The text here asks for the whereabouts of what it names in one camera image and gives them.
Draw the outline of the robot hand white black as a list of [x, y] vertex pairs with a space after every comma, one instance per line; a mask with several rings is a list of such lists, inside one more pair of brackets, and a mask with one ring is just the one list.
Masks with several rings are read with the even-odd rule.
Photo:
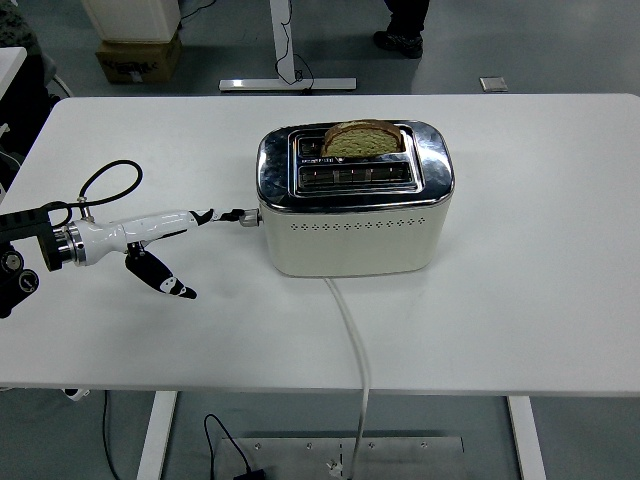
[[233, 209], [222, 214], [209, 209], [171, 211], [107, 224], [81, 219], [66, 226], [63, 235], [71, 261], [78, 266], [91, 266], [111, 252], [120, 252], [125, 255], [125, 267], [152, 289], [166, 295], [195, 299], [195, 290], [148, 252], [146, 246], [217, 221], [255, 227], [260, 223], [260, 214], [256, 209]]

